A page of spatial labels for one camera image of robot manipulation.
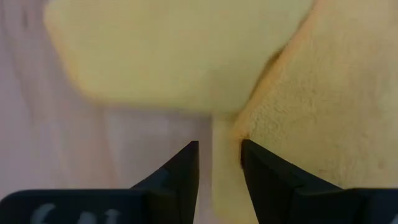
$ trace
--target yellow fabric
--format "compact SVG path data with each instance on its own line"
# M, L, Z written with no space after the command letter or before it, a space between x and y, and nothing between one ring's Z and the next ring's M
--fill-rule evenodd
M73 83L105 103L236 113L311 0L54 0L45 25Z
M317 1L240 114L235 138L340 187L398 187L397 6Z

